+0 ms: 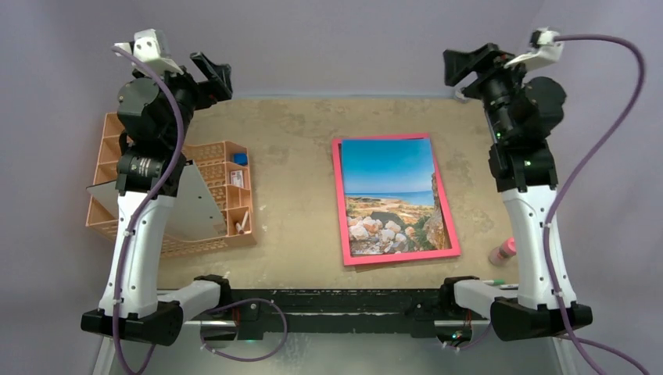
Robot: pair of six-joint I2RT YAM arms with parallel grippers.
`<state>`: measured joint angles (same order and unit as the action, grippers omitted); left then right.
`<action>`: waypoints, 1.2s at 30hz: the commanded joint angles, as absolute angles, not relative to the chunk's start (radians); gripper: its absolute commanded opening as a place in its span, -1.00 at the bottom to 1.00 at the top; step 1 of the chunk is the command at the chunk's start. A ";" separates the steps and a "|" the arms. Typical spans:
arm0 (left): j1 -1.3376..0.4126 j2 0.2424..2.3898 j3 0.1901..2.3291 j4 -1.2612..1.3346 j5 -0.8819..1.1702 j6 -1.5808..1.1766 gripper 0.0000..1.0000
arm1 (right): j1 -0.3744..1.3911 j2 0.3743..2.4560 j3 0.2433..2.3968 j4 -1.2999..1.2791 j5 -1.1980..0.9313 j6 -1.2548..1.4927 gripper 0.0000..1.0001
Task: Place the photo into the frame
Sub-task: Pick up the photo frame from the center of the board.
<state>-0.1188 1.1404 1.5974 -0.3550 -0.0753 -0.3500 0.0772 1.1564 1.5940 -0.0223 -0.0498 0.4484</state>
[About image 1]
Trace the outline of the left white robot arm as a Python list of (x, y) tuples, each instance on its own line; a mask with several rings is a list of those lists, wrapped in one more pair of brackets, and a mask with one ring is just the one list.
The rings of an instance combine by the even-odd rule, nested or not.
[(231, 68), (193, 53), (204, 75), (198, 82), (165, 59), (150, 62), (144, 45), (124, 56), (135, 68), (118, 94), (113, 264), (104, 294), (82, 315), (81, 328), (115, 341), (169, 346), (191, 318), (205, 311), (222, 320), (233, 309), (228, 282), (219, 276), (197, 277), (167, 295), (157, 291), (164, 247), (204, 245), (224, 231), (209, 184), (185, 154), (185, 137), (197, 110), (231, 99)]

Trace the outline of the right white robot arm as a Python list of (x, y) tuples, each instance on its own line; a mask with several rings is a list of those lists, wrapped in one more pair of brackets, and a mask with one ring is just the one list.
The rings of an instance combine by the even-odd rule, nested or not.
[(451, 277), (439, 296), (441, 312), (457, 318), (467, 310), (487, 317), (502, 341), (555, 337), (593, 322), (566, 272), (553, 204), (558, 178), (547, 143), (563, 120), (566, 93), (548, 77), (527, 80), (522, 63), (488, 43), (471, 52), (443, 53), (447, 86), (471, 73), (464, 88), (479, 100), (493, 143), (489, 169), (508, 213), (518, 257), (516, 291), (497, 291), (475, 277)]

